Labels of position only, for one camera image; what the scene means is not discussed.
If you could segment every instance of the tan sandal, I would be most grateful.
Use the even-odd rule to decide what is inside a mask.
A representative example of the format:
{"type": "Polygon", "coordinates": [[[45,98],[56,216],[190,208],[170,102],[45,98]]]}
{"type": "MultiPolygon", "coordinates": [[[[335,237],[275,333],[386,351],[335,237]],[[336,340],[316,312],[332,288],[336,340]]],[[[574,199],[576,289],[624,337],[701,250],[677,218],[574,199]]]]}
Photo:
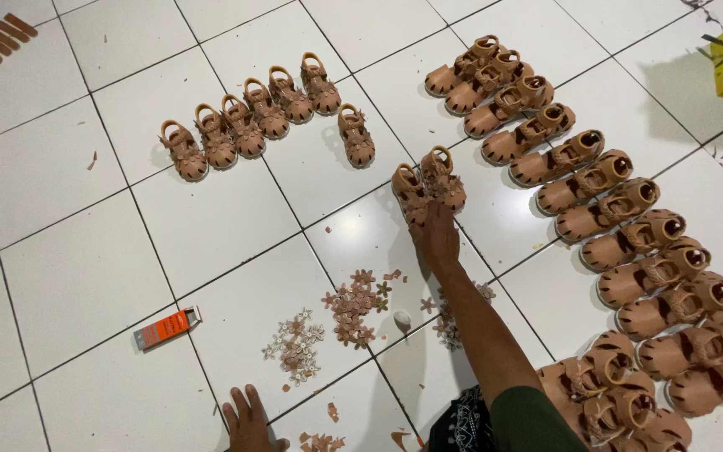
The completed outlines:
{"type": "Polygon", "coordinates": [[[446,205],[455,213],[462,210],[467,195],[462,180],[457,175],[451,174],[454,162],[448,149],[434,146],[420,161],[420,170],[423,172],[428,194],[433,200],[446,205]],[[440,154],[445,154],[445,159],[440,158],[440,154]]]}
{"type": "Polygon", "coordinates": [[[557,217],[557,233],[567,241],[605,232],[636,217],[659,198],[655,181],[636,178],[621,184],[612,195],[563,211],[557,217]]]}
{"type": "Polygon", "coordinates": [[[168,120],[161,124],[161,136],[158,137],[161,144],[169,150],[174,162],[174,169],[183,179],[189,182],[196,182],[208,175],[208,163],[206,158],[200,154],[195,137],[177,121],[168,120]],[[166,135],[166,129],[176,126],[171,134],[166,135]]]}
{"type": "Polygon", "coordinates": [[[333,82],[328,81],[326,67],[322,65],[320,58],[310,51],[303,54],[300,78],[303,80],[303,86],[314,111],[323,116],[330,116],[339,110],[342,105],[339,90],[336,89],[333,82]],[[319,65],[308,64],[307,59],[314,59],[319,65]]]}
{"type": "Polygon", "coordinates": [[[208,164],[217,170],[226,170],[236,165],[236,149],[233,140],[227,133],[227,127],[222,115],[208,104],[197,105],[195,109],[195,124],[203,137],[203,149],[206,152],[208,164]],[[210,114],[200,118],[200,113],[208,109],[210,114]]]}
{"type": "Polygon", "coordinates": [[[284,115],[293,124],[303,124],[314,116],[311,101],[303,90],[295,86],[295,80],[284,67],[269,68],[269,93],[272,99],[284,109],[284,115]],[[275,77],[275,72],[283,72],[286,78],[275,77]]]}
{"type": "MultiPolygon", "coordinates": [[[[546,77],[520,77],[514,83],[501,89],[492,99],[492,103],[473,110],[464,120],[464,131],[474,139],[489,134],[518,112],[546,107],[554,99],[554,87],[546,77]]],[[[451,108],[451,96],[445,101],[445,107],[451,108]]]]}
{"type": "Polygon", "coordinates": [[[660,254],[602,273],[598,297],[618,309],[655,289],[697,276],[710,265],[710,258],[710,252],[699,242],[682,236],[660,254]]]}
{"type": "Polygon", "coordinates": [[[505,50],[494,35],[478,38],[467,52],[456,57],[452,69],[444,64],[429,72],[425,82],[426,91],[432,96],[444,98],[455,86],[465,83],[476,71],[489,64],[496,52],[505,50]]]}
{"type": "Polygon", "coordinates": [[[401,204],[407,224],[422,228],[428,214],[428,194],[420,174],[406,163],[401,163],[392,174],[392,190],[401,204]]]}
{"type": "Polygon", "coordinates": [[[517,126],[512,132],[498,132],[481,145],[481,154],[493,165],[503,165],[534,149],[543,140],[571,128],[576,116],[563,104],[543,108],[537,116],[517,126]]]}
{"type": "Polygon", "coordinates": [[[518,157],[509,166],[509,174],[519,185],[537,185],[591,163],[603,150],[604,135],[598,130],[586,130],[548,152],[518,157]]]}
{"type": "Polygon", "coordinates": [[[611,149],[596,159],[592,167],[541,187],[537,191],[537,207],[547,215],[557,215],[613,189],[631,174],[632,160],[622,150],[611,149]]]}
{"type": "Polygon", "coordinates": [[[638,254],[663,249],[685,233],[685,218],[667,209],[652,209],[615,233],[588,240],[582,261],[597,272],[628,264],[638,254]]]}
{"type": "Polygon", "coordinates": [[[250,77],[244,81],[244,101],[253,112],[253,119],[265,137],[278,140],[286,136],[289,132],[289,123],[284,116],[284,110],[272,101],[267,87],[258,79],[250,77]],[[261,88],[249,91],[250,85],[258,85],[261,88]]]}
{"type": "Polygon", "coordinates": [[[622,307],[616,317],[623,332],[634,340],[642,340],[674,325],[696,324],[705,313],[715,311],[723,311],[723,277],[701,272],[656,297],[622,307]]]}
{"type": "Polygon", "coordinates": [[[222,98],[222,116],[229,126],[234,145],[242,156],[253,159],[264,153],[267,142],[261,128],[253,119],[250,109],[233,94],[226,94],[222,98]],[[225,108],[228,101],[231,107],[225,108]]]}
{"type": "Polygon", "coordinates": [[[361,168],[372,162],[375,158],[375,144],[365,127],[364,113],[350,104],[343,104],[339,107],[337,122],[350,164],[361,168]]]}

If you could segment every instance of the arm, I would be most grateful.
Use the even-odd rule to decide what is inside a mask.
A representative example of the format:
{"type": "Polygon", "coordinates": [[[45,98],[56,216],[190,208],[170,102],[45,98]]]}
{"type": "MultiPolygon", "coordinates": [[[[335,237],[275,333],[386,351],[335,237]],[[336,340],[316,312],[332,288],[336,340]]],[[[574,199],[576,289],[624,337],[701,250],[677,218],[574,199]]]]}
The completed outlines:
{"type": "Polygon", "coordinates": [[[431,201],[424,228],[413,226],[410,232],[453,309],[467,360],[487,406],[513,386],[530,386],[542,391],[537,374],[507,325],[487,304],[459,263],[459,233],[454,228],[451,211],[431,201]]]}

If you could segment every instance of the debris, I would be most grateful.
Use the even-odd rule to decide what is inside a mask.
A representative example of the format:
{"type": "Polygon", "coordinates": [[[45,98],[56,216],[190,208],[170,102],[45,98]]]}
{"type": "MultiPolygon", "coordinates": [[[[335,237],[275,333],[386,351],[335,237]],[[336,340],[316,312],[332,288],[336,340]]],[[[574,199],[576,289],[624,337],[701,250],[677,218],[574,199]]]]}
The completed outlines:
{"type": "Polygon", "coordinates": [[[404,432],[392,432],[392,441],[394,441],[395,444],[397,444],[397,446],[400,447],[403,452],[407,452],[407,448],[403,447],[403,437],[407,435],[411,434],[407,434],[404,432]]]}
{"type": "Polygon", "coordinates": [[[94,151],[94,160],[93,160],[93,162],[91,162],[91,164],[88,165],[88,170],[89,170],[89,171],[94,168],[94,163],[96,163],[96,151],[94,151]]]}
{"type": "Polygon", "coordinates": [[[333,402],[328,404],[328,416],[333,419],[334,424],[339,422],[339,414],[337,413],[336,406],[333,404],[333,402]]]}

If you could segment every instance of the tile floor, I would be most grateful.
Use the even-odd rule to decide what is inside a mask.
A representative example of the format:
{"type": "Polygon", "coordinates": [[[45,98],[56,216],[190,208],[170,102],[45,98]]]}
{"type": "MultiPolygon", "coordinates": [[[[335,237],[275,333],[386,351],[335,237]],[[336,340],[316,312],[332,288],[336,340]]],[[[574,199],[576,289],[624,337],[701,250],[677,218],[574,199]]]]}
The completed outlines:
{"type": "MultiPolygon", "coordinates": [[[[685,216],[723,274],[723,99],[697,52],[701,35],[719,34],[723,0],[696,10],[680,0],[2,0],[6,12],[40,36],[0,68],[0,450],[223,451],[215,407],[252,382],[272,434],[293,449],[307,431],[346,436],[346,450],[397,450],[390,432],[402,428],[416,451],[475,383],[464,353],[439,344],[436,311],[420,310],[439,287],[389,184],[398,163],[436,144],[451,148],[467,187],[461,261],[492,285],[532,364],[612,326],[580,244],[557,240],[537,189],[485,163],[480,141],[423,90],[425,74],[485,34],[554,83],[577,128],[600,128],[637,176],[656,178],[658,207],[685,216]],[[263,159],[182,181],[159,125],[174,118],[197,135],[197,104],[218,108],[273,64],[297,76],[304,51],[367,114],[372,166],[353,169],[336,118],[317,117],[268,142],[263,159]],[[369,352],[318,343],[319,375],[284,393],[292,382],[260,348],[304,306],[332,329],[319,300],[359,268],[409,277],[390,283],[389,311],[368,315],[378,339],[369,352]],[[135,349],[132,331],[190,305],[202,325],[135,349]],[[410,316],[406,333],[396,312],[410,316]]],[[[691,425],[690,450],[723,449],[723,406],[691,425]]]]}

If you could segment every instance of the finger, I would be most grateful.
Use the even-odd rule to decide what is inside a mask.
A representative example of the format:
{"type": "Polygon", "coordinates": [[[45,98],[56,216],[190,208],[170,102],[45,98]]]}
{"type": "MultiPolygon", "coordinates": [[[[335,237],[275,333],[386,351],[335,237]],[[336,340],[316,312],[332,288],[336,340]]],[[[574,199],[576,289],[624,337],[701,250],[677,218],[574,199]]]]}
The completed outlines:
{"type": "Polygon", "coordinates": [[[244,394],[238,388],[233,388],[231,389],[231,395],[233,396],[233,402],[236,404],[239,420],[249,421],[252,419],[252,411],[250,411],[250,406],[247,405],[247,401],[244,399],[244,394]]]}
{"type": "Polygon", "coordinates": [[[236,411],[233,410],[231,404],[225,402],[222,404],[222,413],[225,415],[227,428],[230,430],[231,434],[234,434],[238,428],[238,417],[236,416],[236,411]]]}

